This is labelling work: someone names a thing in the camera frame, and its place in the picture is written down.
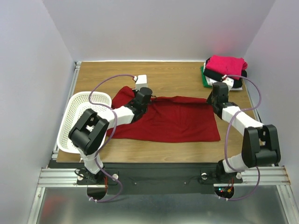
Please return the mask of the dark red t shirt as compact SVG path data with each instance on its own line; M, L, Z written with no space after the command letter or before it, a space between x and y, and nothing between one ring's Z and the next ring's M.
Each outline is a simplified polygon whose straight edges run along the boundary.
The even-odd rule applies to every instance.
M220 134L213 108L204 98L157 97L143 117L132 124L108 129L114 139L154 142L215 142Z

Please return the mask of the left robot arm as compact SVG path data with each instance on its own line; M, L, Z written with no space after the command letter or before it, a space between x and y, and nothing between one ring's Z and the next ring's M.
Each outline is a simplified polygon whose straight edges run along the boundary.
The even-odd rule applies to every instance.
M104 146L107 130L120 125L134 123L147 112L151 102L152 90L142 87L135 92L135 97L126 105L117 109L108 108L103 113L86 109L70 130L68 138L78 149L84 161L86 177L94 184L104 179L99 150Z

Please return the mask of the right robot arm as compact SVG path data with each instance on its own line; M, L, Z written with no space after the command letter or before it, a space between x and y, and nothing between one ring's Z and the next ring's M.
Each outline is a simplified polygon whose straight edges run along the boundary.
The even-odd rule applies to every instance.
M228 122L225 138L225 159L218 162L215 177L226 182L232 173L243 172L249 168L266 166L280 162L281 153L278 131L274 125L265 125L251 118L237 104L229 102L228 93L232 85L227 82L215 82L207 103L214 113ZM241 153L228 157L228 136L230 128L235 128L242 136Z

